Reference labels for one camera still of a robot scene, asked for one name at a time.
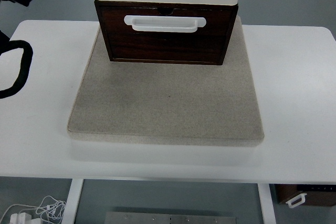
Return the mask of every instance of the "white handle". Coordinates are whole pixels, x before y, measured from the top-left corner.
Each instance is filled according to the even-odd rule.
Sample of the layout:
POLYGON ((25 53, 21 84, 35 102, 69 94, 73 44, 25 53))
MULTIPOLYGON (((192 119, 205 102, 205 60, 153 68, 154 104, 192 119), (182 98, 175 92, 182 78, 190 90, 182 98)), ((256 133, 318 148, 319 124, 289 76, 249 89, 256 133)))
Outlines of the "white handle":
POLYGON ((199 27, 206 25, 206 19, 201 17, 127 15, 124 22, 126 25, 132 26, 135 31, 164 33, 194 33, 199 27))
POLYGON ((289 201, 286 202, 286 204, 288 204, 288 207, 289 208, 294 208, 294 207, 297 207, 297 206, 300 206, 301 204, 305 203, 306 202, 306 198, 305 198, 305 195, 307 194, 299 194, 298 196, 295 196, 293 199, 290 199, 289 201), (294 205, 292 205, 292 203, 298 199, 301 199, 301 201, 295 203, 294 205))

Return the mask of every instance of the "white table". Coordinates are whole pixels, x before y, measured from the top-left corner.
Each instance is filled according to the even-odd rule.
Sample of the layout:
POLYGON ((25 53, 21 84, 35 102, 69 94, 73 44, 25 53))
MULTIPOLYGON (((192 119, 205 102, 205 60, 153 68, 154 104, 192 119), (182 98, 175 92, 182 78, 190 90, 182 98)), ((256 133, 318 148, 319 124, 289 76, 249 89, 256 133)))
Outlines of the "white table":
MULTIPOLYGON (((22 91, 0 100, 0 176, 336 183, 336 42, 327 29, 244 25, 265 139, 257 147, 207 147, 68 136, 98 28, 29 20, 13 34, 34 56, 22 91)), ((0 57, 1 89, 16 79, 20 56, 0 57)))

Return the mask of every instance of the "wooden drawer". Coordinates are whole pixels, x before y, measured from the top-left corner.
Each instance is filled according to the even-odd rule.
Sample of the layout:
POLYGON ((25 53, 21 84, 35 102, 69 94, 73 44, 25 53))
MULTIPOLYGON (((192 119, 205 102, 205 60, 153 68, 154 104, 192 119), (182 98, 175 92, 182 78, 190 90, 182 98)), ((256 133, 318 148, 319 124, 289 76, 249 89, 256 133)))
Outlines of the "wooden drawer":
POLYGON ((221 65, 238 6, 95 1, 111 61, 221 65), (201 17, 206 25, 193 33, 137 31, 126 15, 201 17))
POLYGON ((303 205, 326 207, 336 205, 335 188, 336 185, 275 185, 278 202, 280 204, 285 204, 295 196, 306 193, 306 202, 303 205))
POLYGON ((126 15, 139 16, 173 16, 173 17, 203 17, 206 25, 199 27, 196 32, 189 35, 218 35, 226 34, 231 11, 229 10, 197 10, 179 8, 124 8, 102 7, 102 18, 107 32, 112 33, 138 33, 124 22, 126 15))

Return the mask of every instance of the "black strap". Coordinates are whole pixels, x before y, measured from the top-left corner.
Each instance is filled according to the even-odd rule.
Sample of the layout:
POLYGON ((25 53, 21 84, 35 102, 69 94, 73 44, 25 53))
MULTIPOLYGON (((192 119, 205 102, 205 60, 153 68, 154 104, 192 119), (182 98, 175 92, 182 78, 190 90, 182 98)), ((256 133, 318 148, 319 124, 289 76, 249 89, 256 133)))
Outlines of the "black strap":
POLYGON ((0 47, 0 55, 4 52, 8 52, 17 48, 23 48, 20 72, 13 86, 11 86, 9 89, 0 91, 0 99, 15 95, 23 88, 28 79, 29 68, 33 58, 33 49, 28 42, 24 40, 9 41, 4 46, 0 47))

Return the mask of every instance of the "white cable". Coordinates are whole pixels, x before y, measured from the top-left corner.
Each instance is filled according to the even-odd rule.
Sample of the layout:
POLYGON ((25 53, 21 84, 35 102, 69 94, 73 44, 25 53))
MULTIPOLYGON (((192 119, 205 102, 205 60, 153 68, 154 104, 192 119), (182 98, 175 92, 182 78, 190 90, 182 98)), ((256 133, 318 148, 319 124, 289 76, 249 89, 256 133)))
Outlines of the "white cable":
POLYGON ((0 224, 1 222, 3 221, 3 219, 5 218, 5 215, 6 213, 12 208, 12 207, 31 207, 33 209, 36 209, 37 207, 36 206, 30 206, 30 205, 23 205, 23 204, 13 204, 13 205, 10 205, 6 211, 4 212, 4 214, 2 215, 1 219, 0 219, 0 224))
POLYGON ((40 215, 40 218, 44 221, 44 223, 48 223, 48 224, 60 224, 63 218, 63 213, 64 213, 64 209, 65 209, 65 205, 66 202, 62 201, 62 200, 56 200, 55 198, 53 198, 52 196, 48 195, 46 197, 43 198, 41 204, 36 207, 36 206, 30 206, 30 205, 22 205, 22 204, 13 204, 11 206, 9 206, 7 208, 7 210, 5 211, 4 215, 1 217, 0 219, 0 224, 3 220, 3 218, 5 217, 6 213, 8 212, 8 210, 14 206, 21 206, 21 207, 29 207, 26 209, 22 209, 18 215, 21 214, 21 212, 25 211, 25 210, 35 210, 35 213, 37 215, 40 215), (54 204, 51 205, 46 205, 46 206, 42 206, 43 202, 45 201, 46 198, 51 198, 52 200, 55 201, 54 204))

